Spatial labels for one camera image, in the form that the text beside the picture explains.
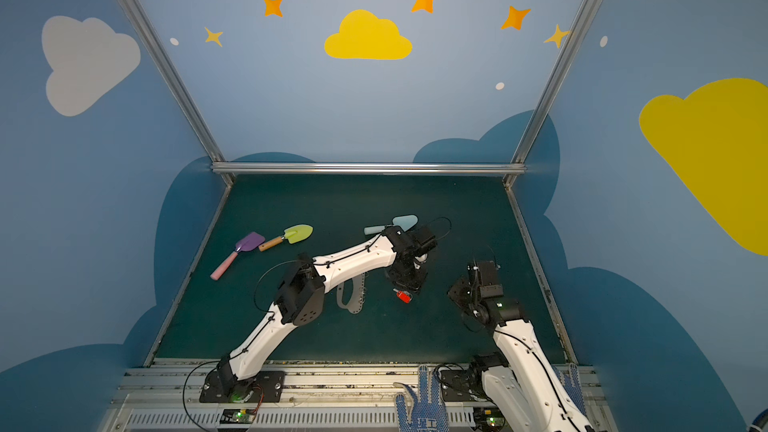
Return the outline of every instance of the toy shovel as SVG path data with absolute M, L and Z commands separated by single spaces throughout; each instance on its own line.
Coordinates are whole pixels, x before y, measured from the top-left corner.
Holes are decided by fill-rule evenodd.
M 289 244 L 295 244 L 299 241 L 304 240 L 305 238 L 312 235 L 312 226 L 293 226 L 290 228 L 287 228 L 283 235 L 279 237 L 275 237 L 272 240 L 268 242 L 264 242 L 264 244 L 259 245 L 259 250 L 264 252 L 268 248 L 272 248 L 277 244 L 282 243 L 282 241 L 287 240 Z
M 399 216 L 392 219 L 393 226 L 400 226 L 402 230 L 408 230 L 418 222 L 417 216 Z M 378 234 L 383 231 L 386 226 L 372 226 L 365 227 L 362 233 L 365 235 Z
M 221 265 L 216 267 L 216 270 L 213 274 L 210 275 L 210 277 L 215 281 L 219 280 L 219 277 L 221 277 L 221 275 L 228 269 L 228 267 L 232 264 L 232 261 L 235 260 L 237 254 L 240 252 L 250 252 L 263 243 L 263 235 L 256 234 L 255 232 L 246 235 L 237 244 L 235 244 L 235 252 L 232 252 L 230 256 L 221 263 Z

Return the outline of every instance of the blue work glove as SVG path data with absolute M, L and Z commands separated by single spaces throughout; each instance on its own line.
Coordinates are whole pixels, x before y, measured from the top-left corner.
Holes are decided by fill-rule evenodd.
M 440 395 L 440 383 L 426 365 L 418 366 L 418 396 L 409 386 L 405 394 L 395 396 L 400 432 L 448 432 L 448 414 Z
M 560 370 L 552 367 L 555 375 L 560 379 L 560 383 L 563 385 L 563 389 L 568 392 L 574 405 L 581 411 L 582 414 L 587 415 L 587 409 L 584 407 L 584 394 L 581 391 L 581 381 L 578 376 L 578 366 L 576 364 L 568 365 L 568 373 L 563 374 Z

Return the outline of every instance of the dark green mat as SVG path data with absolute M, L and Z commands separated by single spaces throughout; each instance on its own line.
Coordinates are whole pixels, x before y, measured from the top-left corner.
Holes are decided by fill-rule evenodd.
M 502 266 L 505 294 L 523 303 L 549 360 L 564 361 L 500 179 L 408 176 L 240 176 L 158 357 L 223 356 L 240 345 L 264 316 L 254 307 L 253 292 L 265 270 L 299 252 L 331 254 L 359 244 L 366 240 L 363 227 L 408 214 L 416 214 L 419 224 L 439 216 L 453 222 L 451 233 L 429 254 L 429 276 L 421 294 L 405 304 L 395 297 L 383 269 L 370 272 L 359 314 L 340 309 L 333 291 L 326 295 L 320 318 L 293 331 L 271 358 L 443 362 L 467 361 L 473 354 L 497 350 L 485 331 L 466 329 L 446 296 L 456 278 L 466 274 L 473 256 L 493 258 L 490 246 Z M 248 232 L 269 240 L 301 223 L 315 228 L 307 240 L 241 254 L 218 282 L 209 278 Z M 434 222 L 431 228 L 442 235 L 446 222 Z M 272 302 L 286 267 L 262 281 L 256 295 L 262 308 Z M 478 328 L 475 322 L 467 323 Z

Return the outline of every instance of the red object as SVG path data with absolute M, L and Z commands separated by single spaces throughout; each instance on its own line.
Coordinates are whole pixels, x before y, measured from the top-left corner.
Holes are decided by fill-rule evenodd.
M 399 290 L 397 290 L 396 288 L 394 288 L 394 289 L 392 289 L 392 290 L 393 290 L 393 291 L 395 291 L 395 295 L 397 295 L 398 299 L 400 299 L 401 301 L 403 301 L 403 302 L 405 302 L 405 303 L 407 303 L 407 304 L 408 304 L 408 303 L 411 301 L 411 299 L 413 298 L 413 296 L 411 296 L 411 295 L 410 295 L 408 292 L 405 292 L 405 291 L 399 291 Z

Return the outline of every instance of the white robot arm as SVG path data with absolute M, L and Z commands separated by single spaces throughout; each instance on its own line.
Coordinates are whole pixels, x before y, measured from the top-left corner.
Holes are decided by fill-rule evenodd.
M 482 388 L 515 432 L 594 432 L 555 375 L 522 306 L 504 297 L 496 264 L 470 264 L 468 270 L 468 280 L 459 279 L 448 296 L 492 332 L 503 357 L 476 356 L 464 388 Z
M 390 226 L 362 244 L 336 254 L 309 258 L 284 277 L 274 302 L 248 338 L 222 360 L 206 378 L 206 390 L 230 396 L 235 385 L 258 374 L 264 360 L 296 328 L 312 322 L 322 312 L 323 297 L 338 284 L 376 268 L 389 267 L 386 275 L 398 289 L 417 294 L 426 280 L 427 252 L 437 245 L 427 227 L 405 232 Z
M 389 239 L 377 235 L 368 242 L 336 254 L 313 257 L 312 264 L 318 273 L 322 274 L 322 294 L 327 294 L 347 279 L 375 268 L 389 267 L 395 261 L 396 256 L 397 253 Z M 238 380 L 243 380 L 255 376 L 261 370 L 261 366 L 264 365 L 264 360 L 272 354 L 273 350 L 290 332 L 317 318 L 321 311 L 322 307 L 320 307 L 320 311 L 314 310 L 314 308 L 306 312 L 299 311 L 301 313 L 296 314 L 296 317 L 290 321 L 284 321 L 283 312 L 273 302 L 266 316 L 248 338 L 230 352 L 230 367 L 235 377 Z

